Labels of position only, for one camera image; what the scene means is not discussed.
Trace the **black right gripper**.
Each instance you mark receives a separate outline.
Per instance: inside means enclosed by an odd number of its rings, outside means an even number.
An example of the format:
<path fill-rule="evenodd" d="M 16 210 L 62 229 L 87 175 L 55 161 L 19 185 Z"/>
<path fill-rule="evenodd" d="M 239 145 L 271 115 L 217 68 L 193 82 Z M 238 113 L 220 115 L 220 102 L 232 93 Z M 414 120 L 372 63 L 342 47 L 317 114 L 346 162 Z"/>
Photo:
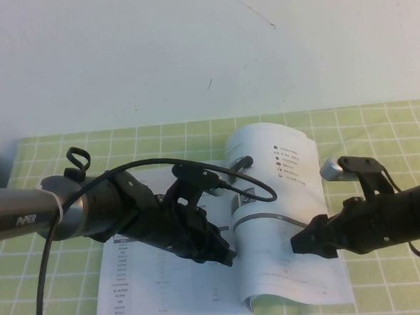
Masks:
<path fill-rule="evenodd" d="M 296 253 L 336 259 L 339 249 L 356 254 L 379 249 L 379 235 L 374 226 L 377 198 L 351 197 L 342 206 L 342 211 L 334 217 L 315 216 L 307 227 L 290 238 Z"/>

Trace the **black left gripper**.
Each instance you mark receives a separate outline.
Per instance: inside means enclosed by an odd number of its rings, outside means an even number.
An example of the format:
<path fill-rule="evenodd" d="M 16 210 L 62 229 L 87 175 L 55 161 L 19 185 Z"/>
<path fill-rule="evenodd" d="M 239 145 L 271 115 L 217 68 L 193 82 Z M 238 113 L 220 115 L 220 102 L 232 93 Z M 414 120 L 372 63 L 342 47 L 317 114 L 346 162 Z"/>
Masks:
<path fill-rule="evenodd" d="M 234 251 L 220 229 L 208 221 L 207 211 L 197 205 L 201 196 L 195 192 L 184 197 L 184 205 L 179 203 L 181 196 L 155 195 L 154 203 L 140 209 L 127 226 L 127 236 L 182 259 L 232 267 Z"/>

